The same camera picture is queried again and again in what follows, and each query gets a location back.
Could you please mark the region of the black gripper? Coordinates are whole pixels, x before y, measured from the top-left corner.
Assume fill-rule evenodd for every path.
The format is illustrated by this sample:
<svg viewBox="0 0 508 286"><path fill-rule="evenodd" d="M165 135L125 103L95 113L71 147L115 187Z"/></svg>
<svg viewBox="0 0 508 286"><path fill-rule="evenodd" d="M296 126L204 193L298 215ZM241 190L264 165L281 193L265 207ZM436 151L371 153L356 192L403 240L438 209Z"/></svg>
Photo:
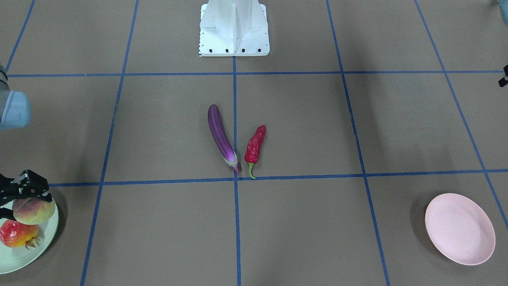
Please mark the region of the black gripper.
<svg viewBox="0 0 508 286"><path fill-rule="evenodd" d="M18 178L7 178L1 175L0 179L1 206L5 206L15 199L24 199L25 203L38 200L47 203L53 201L52 195L49 194L47 179L32 170L24 170ZM0 219L4 218L16 221L11 209L1 207Z"/></svg>

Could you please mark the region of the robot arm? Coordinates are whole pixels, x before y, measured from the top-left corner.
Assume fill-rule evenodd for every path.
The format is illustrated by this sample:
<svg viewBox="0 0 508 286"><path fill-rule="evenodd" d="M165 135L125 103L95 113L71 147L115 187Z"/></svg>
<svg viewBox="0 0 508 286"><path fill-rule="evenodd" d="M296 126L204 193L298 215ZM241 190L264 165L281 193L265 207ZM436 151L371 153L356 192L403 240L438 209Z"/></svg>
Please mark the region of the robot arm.
<svg viewBox="0 0 508 286"><path fill-rule="evenodd" d="M1 70L1 130L27 127L31 120L29 98L23 92L11 90L5 67ZM56 211L49 193L47 179L32 170L24 170L17 178L1 174L1 218L34 226L47 221Z"/></svg>

